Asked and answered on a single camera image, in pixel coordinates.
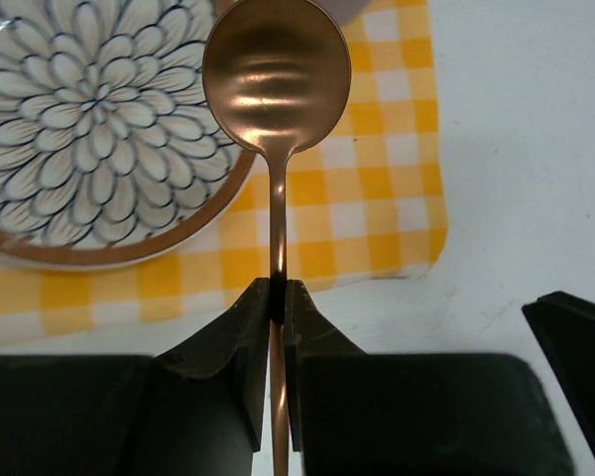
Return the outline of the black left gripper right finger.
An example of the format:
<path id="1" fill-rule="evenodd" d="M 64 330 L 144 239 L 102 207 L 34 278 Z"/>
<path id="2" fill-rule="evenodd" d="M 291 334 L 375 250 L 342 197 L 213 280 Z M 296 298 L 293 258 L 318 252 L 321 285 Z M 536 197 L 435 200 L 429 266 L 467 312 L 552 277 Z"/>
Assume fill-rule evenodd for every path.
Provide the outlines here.
<path id="1" fill-rule="evenodd" d="M 288 283 L 284 343 L 306 475 L 570 475 L 544 389 L 498 353 L 369 354 Z"/>

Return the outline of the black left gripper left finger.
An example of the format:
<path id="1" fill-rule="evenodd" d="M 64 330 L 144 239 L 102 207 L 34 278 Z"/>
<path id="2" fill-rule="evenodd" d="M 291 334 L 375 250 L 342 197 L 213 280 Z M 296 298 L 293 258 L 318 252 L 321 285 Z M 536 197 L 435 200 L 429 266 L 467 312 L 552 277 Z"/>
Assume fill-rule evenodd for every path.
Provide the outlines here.
<path id="1" fill-rule="evenodd" d="M 0 475 L 248 475 L 269 283 L 158 355 L 0 355 Z"/>

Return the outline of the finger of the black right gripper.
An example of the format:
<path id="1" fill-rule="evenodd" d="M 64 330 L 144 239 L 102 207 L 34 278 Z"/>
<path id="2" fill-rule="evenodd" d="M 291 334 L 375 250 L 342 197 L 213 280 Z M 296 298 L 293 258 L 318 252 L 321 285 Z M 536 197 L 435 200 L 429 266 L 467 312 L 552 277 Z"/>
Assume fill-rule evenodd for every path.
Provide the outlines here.
<path id="1" fill-rule="evenodd" d="M 595 457 L 595 303 L 554 292 L 522 312 Z"/>

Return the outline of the yellow white checkered cloth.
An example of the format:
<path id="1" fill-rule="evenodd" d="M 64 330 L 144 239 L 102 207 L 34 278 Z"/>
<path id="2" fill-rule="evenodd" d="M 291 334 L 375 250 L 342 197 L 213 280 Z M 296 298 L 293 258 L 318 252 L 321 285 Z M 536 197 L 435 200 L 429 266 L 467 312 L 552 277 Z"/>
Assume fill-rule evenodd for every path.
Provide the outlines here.
<path id="1" fill-rule="evenodd" d="M 344 34 L 349 105 L 331 135 L 289 165 L 288 270 L 314 291 L 419 275 L 447 232 L 427 3 L 374 2 Z M 257 161 L 229 208 L 161 258 L 94 273 L 0 261 L 0 345 L 229 306 L 268 272 L 268 206 Z"/>

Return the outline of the floral plate with brown rim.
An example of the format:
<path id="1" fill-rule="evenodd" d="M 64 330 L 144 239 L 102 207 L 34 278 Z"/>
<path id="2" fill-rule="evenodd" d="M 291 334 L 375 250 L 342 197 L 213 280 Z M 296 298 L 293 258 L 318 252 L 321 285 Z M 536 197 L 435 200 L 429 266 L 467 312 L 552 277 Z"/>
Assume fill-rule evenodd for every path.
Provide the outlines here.
<path id="1" fill-rule="evenodd" d="M 0 1 L 0 255 L 134 264 L 237 196 L 254 158 L 220 129 L 202 56 L 224 1 Z"/>

